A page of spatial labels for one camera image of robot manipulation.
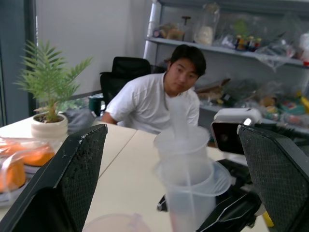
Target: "man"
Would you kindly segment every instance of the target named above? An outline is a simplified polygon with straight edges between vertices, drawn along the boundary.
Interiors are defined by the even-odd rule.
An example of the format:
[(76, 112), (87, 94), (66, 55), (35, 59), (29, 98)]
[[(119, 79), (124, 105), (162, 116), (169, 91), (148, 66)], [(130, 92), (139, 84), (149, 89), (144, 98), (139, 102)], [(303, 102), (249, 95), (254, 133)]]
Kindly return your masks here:
[(180, 97), (188, 123), (197, 125), (199, 99), (192, 87), (205, 70), (202, 52), (180, 45), (169, 60), (166, 73), (128, 82), (107, 106), (102, 121), (158, 134), (170, 126), (170, 99)]

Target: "black hair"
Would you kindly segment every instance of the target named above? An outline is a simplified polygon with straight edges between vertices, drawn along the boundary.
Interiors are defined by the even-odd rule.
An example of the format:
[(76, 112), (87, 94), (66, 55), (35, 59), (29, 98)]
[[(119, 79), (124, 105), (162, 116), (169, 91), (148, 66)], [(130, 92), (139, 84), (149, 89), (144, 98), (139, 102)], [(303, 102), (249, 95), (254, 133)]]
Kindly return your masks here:
[(203, 53), (196, 47), (188, 46), (185, 44), (176, 47), (171, 59), (171, 64), (178, 61), (179, 59), (186, 58), (190, 60), (195, 66), (195, 73), (200, 77), (205, 74), (206, 60)]

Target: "table surface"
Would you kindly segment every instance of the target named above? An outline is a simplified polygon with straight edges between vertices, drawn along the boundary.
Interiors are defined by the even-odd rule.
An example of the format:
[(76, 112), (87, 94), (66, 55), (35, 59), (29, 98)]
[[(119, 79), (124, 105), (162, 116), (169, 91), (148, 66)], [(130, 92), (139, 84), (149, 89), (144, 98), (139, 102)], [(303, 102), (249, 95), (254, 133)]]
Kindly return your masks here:
[[(154, 173), (159, 161), (153, 146), (155, 135), (138, 130), (99, 179), (86, 224), (108, 214), (140, 214), (152, 232), (171, 232), (168, 213), (157, 212), (156, 205), (164, 188)], [(223, 159), (218, 149), (207, 148), (213, 160)], [(267, 232), (262, 217), (253, 229), (243, 232)]]
[[(108, 214), (140, 214), (152, 232), (171, 232), (168, 213), (157, 212), (156, 205), (164, 188), (154, 173), (159, 161), (153, 146), (154, 134), (108, 125), (99, 180), (85, 224)], [(31, 138), (30, 119), (0, 128), (0, 136)], [(207, 148), (213, 160), (223, 159), (218, 149)], [(0, 219), (8, 208), (0, 209)], [(262, 217), (253, 229), (267, 232)]]
[[(31, 118), (10, 124), (0, 128), (0, 136), (11, 138), (32, 138), (30, 132)], [(93, 125), (102, 124), (102, 122), (95, 121)], [(106, 136), (101, 168), (99, 178), (103, 175), (105, 170), (117, 157), (119, 152), (126, 146), (133, 135), (136, 133), (135, 129), (119, 127), (116, 125), (108, 125), (108, 134)], [(4, 217), (9, 207), (0, 208), (0, 220)]]

